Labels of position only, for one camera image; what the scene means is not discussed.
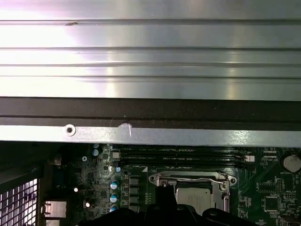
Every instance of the screw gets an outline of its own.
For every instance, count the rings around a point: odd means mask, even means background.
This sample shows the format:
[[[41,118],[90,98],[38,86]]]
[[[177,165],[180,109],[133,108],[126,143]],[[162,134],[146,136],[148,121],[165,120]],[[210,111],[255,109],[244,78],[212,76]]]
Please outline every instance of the screw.
[[[221,189],[221,190],[226,190],[226,189],[227,189],[227,185],[226,185],[226,184],[220,185],[220,189]]]
[[[68,124],[65,126],[65,132],[67,133],[67,136],[72,137],[76,133],[75,126]]]

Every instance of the chip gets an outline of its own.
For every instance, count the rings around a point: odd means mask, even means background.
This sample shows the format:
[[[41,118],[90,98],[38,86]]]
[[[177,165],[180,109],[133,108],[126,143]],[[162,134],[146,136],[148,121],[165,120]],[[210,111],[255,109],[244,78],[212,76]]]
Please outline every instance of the chip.
[[[88,180],[93,180],[94,179],[94,173],[88,173],[87,178],[88,178]]]
[[[277,197],[265,197],[264,199],[266,212],[278,211],[278,198]]]
[[[81,168],[78,167],[74,168],[74,173],[81,173]]]
[[[109,158],[109,155],[108,154],[103,154],[103,159],[104,160],[107,160]]]
[[[107,192],[106,191],[100,191],[100,196],[101,197],[106,197],[107,196]]]

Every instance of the electrolytic capacitor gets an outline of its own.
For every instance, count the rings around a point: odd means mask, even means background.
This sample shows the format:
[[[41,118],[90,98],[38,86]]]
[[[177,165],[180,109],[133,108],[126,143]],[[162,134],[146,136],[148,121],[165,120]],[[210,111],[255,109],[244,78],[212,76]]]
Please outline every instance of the electrolytic capacitor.
[[[81,192],[82,190],[85,189],[85,186],[84,185],[78,185],[78,186],[75,186],[73,191],[74,192]]]
[[[110,201],[111,201],[112,203],[117,202],[117,199],[118,199],[118,194],[117,194],[117,193],[113,193],[113,194],[111,195],[111,197],[110,197]]]
[[[110,184],[110,188],[111,188],[112,190],[115,190],[115,189],[117,189],[117,187],[118,187],[118,181],[117,181],[117,180],[113,180],[113,181],[111,182],[111,184]]]
[[[111,208],[110,208],[110,212],[113,212],[113,211],[115,211],[117,209],[118,209],[117,205],[112,205]]]
[[[93,148],[99,148],[99,144],[93,144]]]
[[[94,149],[92,151],[92,155],[95,156],[95,157],[97,157],[99,155],[99,151],[97,149]]]
[[[84,204],[85,204],[86,208],[89,208],[92,205],[95,205],[95,199],[93,199],[93,198],[86,198],[85,201],[84,201]]]

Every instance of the black plastic part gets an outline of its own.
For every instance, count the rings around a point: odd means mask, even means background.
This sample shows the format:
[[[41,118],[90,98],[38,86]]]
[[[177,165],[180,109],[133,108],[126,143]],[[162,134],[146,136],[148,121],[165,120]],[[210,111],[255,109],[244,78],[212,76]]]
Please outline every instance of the black plastic part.
[[[205,210],[203,212],[203,217],[207,218],[211,222],[218,223],[217,225],[256,226],[254,223],[215,208]]]
[[[301,131],[300,102],[0,97],[0,125]]]
[[[45,162],[59,148],[54,143],[1,142],[0,194],[42,177]]]
[[[176,211],[177,201],[174,196],[174,186],[156,187],[156,205],[162,211]]]

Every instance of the silver metal frame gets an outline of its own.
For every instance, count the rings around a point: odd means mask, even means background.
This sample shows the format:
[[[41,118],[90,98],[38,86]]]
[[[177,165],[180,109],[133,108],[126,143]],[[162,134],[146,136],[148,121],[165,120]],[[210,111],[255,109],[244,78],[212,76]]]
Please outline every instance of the silver metal frame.
[[[139,145],[301,147],[299,131],[0,126],[0,140]]]
[[[300,10],[298,0],[0,0],[0,96],[300,101]]]

